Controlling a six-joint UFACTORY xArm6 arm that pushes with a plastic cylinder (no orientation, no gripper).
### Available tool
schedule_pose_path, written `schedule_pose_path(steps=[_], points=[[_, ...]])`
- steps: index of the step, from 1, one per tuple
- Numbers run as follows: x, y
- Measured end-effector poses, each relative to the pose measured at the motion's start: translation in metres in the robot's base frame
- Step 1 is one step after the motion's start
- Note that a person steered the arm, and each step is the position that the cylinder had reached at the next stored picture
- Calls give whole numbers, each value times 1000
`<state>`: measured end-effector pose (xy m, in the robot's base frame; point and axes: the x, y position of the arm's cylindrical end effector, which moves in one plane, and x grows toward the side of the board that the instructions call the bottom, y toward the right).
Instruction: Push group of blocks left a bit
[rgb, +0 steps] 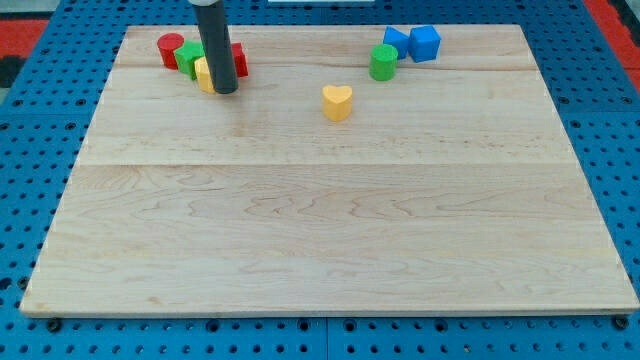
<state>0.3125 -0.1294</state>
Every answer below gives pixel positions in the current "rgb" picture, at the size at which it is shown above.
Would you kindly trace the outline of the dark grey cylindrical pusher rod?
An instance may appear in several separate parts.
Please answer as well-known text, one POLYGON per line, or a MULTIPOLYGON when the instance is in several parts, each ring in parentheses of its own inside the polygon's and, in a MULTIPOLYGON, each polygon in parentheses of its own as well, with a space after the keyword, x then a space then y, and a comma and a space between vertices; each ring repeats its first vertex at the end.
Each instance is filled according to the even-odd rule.
POLYGON ((204 47, 212 85, 218 94, 238 89, 235 61, 223 0, 189 0, 204 47))

